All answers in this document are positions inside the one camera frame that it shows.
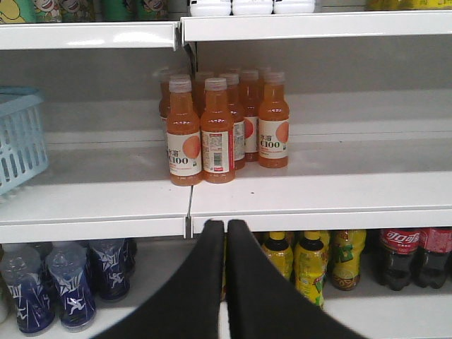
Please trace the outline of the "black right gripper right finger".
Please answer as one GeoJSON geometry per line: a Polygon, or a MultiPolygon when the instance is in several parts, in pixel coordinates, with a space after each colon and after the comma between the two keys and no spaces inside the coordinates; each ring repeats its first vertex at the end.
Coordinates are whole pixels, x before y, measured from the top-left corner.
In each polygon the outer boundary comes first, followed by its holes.
{"type": "Polygon", "coordinates": [[[243,220],[227,224],[227,310],[232,338],[363,338],[296,291],[243,220]]]}

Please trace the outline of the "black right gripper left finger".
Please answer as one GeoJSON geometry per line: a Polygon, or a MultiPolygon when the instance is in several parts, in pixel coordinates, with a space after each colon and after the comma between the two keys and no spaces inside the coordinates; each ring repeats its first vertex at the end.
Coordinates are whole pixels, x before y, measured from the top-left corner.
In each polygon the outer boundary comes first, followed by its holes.
{"type": "Polygon", "coordinates": [[[96,338],[218,338],[224,222],[209,220],[183,264],[148,300],[96,338]]]}

